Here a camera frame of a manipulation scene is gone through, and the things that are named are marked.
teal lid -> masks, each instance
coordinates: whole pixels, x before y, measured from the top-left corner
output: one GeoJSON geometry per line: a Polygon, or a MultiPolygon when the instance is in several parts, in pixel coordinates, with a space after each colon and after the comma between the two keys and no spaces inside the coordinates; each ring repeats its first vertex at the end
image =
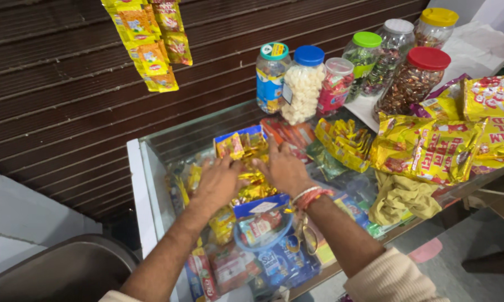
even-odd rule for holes
{"type": "Polygon", "coordinates": [[[260,49],[260,55],[270,61],[281,60],[287,56],[289,48],[287,45],[279,42],[271,42],[263,45],[260,49]]]}
{"type": "Polygon", "coordinates": [[[376,33],[372,32],[357,32],[353,36],[353,43],[367,48],[373,48],[381,45],[382,38],[376,33]]]}

grey chair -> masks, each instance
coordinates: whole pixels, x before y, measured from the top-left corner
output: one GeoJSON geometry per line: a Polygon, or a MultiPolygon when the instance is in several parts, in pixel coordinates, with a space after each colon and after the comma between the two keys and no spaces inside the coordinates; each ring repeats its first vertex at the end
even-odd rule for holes
{"type": "Polygon", "coordinates": [[[119,289],[139,262],[113,239],[73,237],[0,273],[0,302],[98,301],[119,289]]]}

beige sleeve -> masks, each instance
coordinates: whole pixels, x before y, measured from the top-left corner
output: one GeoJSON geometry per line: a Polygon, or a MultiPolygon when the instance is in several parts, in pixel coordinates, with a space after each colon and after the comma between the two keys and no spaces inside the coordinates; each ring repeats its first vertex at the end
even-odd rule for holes
{"type": "Polygon", "coordinates": [[[448,302],[409,257],[390,248],[344,285],[355,301],[448,302]]]}
{"type": "Polygon", "coordinates": [[[99,302],[141,302],[119,291],[108,291],[99,302]]]}

hand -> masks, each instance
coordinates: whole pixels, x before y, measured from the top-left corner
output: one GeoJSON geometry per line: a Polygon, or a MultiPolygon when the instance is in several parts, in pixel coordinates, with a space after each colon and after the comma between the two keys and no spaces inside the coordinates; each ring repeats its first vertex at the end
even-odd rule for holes
{"type": "Polygon", "coordinates": [[[278,147],[272,136],[269,136],[269,167],[258,159],[253,159],[252,163],[265,175],[269,183],[278,191],[289,194],[291,198],[316,186],[304,163],[291,154],[289,145],[283,142],[278,147]]]}
{"type": "Polygon", "coordinates": [[[221,207],[228,205],[248,183],[237,179],[243,167],[241,161],[232,162],[229,155],[223,159],[215,159],[213,165],[210,161],[206,159],[202,164],[202,177],[191,204],[201,206],[211,216],[221,207]]]}

plastic jar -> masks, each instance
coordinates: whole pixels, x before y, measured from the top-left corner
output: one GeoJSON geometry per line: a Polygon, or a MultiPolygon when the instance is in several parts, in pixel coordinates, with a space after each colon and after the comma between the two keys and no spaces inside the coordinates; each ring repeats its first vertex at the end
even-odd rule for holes
{"type": "Polygon", "coordinates": [[[316,46],[295,50],[293,62],[284,76],[282,116],[290,125],[309,120],[315,115],[324,74],[324,51],[316,46]]]}
{"type": "Polygon", "coordinates": [[[353,71],[355,80],[345,100],[346,103],[354,101],[356,96],[362,91],[363,80],[371,72],[379,59],[381,42],[382,38],[376,33],[357,32],[347,46],[345,46],[342,58],[346,58],[355,66],[353,71]]]}
{"type": "Polygon", "coordinates": [[[265,113],[280,110],[282,83],[291,64],[289,48],[283,43],[267,43],[256,60],[256,102],[265,113]]]}
{"type": "Polygon", "coordinates": [[[326,76],[317,102],[317,113],[322,117],[336,113],[336,109],[343,106],[355,79],[355,66],[347,59],[329,58],[324,66],[326,76]]]}
{"type": "Polygon", "coordinates": [[[436,48],[415,47],[400,66],[393,84],[375,104],[373,117],[378,122],[379,112],[410,114],[410,105],[418,104],[431,92],[451,63],[450,56],[436,48]]]}
{"type": "Polygon", "coordinates": [[[414,25],[403,19],[390,19],[376,31],[382,38],[380,56],[363,82],[362,95],[376,96],[390,85],[395,69],[414,47],[414,25]]]}
{"type": "Polygon", "coordinates": [[[441,49],[451,37],[458,15],[443,8],[425,9],[414,23],[416,46],[428,46],[441,49]]]}

